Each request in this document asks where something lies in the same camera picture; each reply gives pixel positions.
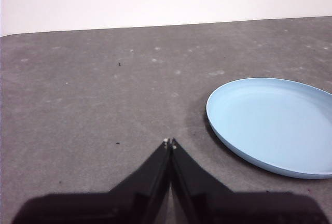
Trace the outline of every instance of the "light blue plate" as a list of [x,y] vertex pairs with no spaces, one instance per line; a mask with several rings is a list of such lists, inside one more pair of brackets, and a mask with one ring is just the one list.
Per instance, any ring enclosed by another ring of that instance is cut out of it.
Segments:
[[248,162],[285,176],[332,177],[332,94],[302,83],[250,78],[206,104],[220,140]]

